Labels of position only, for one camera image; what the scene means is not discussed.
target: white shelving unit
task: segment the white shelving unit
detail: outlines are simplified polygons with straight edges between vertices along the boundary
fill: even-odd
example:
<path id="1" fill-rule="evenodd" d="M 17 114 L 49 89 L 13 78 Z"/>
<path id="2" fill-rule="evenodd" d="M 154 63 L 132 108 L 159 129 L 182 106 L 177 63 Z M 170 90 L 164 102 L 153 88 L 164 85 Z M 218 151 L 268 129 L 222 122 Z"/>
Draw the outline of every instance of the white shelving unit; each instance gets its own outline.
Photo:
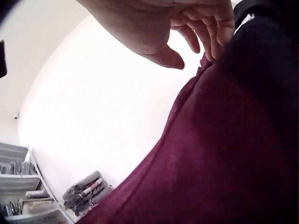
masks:
<path id="1" fill-rule="evenodd" d="M 37 213 L 37 214 L 23 214 L 16 216 L 9 216 L 5 219 L 9 223 L 15 224 L 57 224 L 57 223 L 68 223 L 73 224 L 73 221 L 69 216 L 62 210 L 60 204 L 57 202 L 52 192 L 48 188 L 44 181 L 40 170 L 36 164 L 34 157 L 32 156 L 28 147 L 10 145 L 0 142 L 0 162 L 10 163 L 11 161 L 24 161 L 27 154 L 29 154 L 29 162 L 32 162 L 36 175 L 11 175 L 11 174 L 0 174 L 0 203 L 8 203 L 9 201 L 17 201 L 20 198 L 24 198 L 27 191 L 36 190 L 38 184 L 42 182 L 43 187 L 50 195 L 47 199 L 39 200 L 52 200 L 54 201 L 53 209 Z"/>

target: burgundy garment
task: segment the burgundy garment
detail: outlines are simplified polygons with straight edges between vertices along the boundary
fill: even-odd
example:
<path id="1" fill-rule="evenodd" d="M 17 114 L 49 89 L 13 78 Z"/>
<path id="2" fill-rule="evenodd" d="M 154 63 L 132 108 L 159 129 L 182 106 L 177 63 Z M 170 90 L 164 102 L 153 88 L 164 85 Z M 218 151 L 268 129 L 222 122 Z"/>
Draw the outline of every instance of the burgundy garment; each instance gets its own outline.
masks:
<path id="1" fill-rule="evenodd" d="M 218 64 L 201 64 L 156 146 L 79 224 L 273 223 L 287 209 L 291 168 L 268 114 Z"/>

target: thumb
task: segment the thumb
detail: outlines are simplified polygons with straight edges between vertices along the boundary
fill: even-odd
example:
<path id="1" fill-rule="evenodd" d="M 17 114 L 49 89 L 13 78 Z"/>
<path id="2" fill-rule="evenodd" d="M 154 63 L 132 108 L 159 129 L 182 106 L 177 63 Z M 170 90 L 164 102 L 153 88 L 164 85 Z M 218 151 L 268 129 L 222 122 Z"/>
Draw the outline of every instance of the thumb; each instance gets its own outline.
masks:
<path id="1" fill-rule="evenodd" d="M 141 56 L 166 68 L 183 69 L 185 67 L 185 63 L 179 53 L 171 49 L 167 44 L 154 54 Z"/>

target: security camera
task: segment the security camera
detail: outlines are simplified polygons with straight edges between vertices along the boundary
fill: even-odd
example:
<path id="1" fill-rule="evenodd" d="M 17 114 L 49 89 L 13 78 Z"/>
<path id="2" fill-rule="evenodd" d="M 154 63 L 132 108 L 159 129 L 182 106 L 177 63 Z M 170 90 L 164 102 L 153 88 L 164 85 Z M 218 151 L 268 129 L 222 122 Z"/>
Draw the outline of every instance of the security camera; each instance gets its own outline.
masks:
<path id="1" fill-rule="evenodd" d="M 19 114 L 18 114 L 18 113 L 14 113 L 14 114 L 13 114 L 13 118 L 14 118 L 15 120 L 17 120 L 17 119 L 19 118 Z"/>

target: white ceiling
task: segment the white ceiling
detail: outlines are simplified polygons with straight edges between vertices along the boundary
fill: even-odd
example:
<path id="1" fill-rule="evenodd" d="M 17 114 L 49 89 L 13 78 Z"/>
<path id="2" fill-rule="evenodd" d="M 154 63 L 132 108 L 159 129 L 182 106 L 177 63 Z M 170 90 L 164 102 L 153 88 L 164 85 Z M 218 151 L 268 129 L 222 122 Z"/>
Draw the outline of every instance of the white ceiling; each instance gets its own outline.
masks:
<path id="1" fill-rule="evenodd" d="M 2 118 L 19 112 L 44 63 L 88 14 L 75 0 L 22 0 L 13 8 L 0 27 L 7 63 L 0 79 Z"/>

